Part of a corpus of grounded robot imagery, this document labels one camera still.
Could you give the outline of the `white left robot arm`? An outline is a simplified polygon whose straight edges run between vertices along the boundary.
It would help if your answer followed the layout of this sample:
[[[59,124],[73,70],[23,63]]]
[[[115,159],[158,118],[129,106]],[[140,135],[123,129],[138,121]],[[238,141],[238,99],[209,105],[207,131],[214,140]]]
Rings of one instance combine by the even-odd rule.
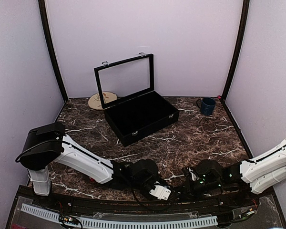
[[[51,162],[71,167],[111,189],[139,190],[148,199],[173,201],[175,198],[172,187],[161,178],[153,160],[132,163],[102,158],[77,144],[60,122],[30,130],[15,161],[28,170],[33,190],[47,208],[58,204],[57,196],[51,193],[48,172]]]

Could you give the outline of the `black compartment display box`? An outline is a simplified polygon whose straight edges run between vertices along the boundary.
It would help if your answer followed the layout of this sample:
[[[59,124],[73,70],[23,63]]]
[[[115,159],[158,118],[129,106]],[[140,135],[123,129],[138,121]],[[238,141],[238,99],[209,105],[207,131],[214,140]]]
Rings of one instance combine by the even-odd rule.
[[[94,68],[107,123],[129,146],[179,119],[179,110],[154,89],[154,55],[102,62]]]

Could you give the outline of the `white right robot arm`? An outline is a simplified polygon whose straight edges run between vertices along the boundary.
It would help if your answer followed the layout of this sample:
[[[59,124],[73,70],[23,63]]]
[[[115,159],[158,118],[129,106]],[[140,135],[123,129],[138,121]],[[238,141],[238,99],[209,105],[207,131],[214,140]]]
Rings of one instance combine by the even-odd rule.
[[[234,195],[234,203],[244,207],[251,201],[252,193],[261,194],[286,179],[286,138],[252,159],[228,167],[215,160],[202,160],[194,167],[185,167],[183,173],[185,182],[175,188],[179,198],[194,199],[214,190],[236,192],[242,189]]]

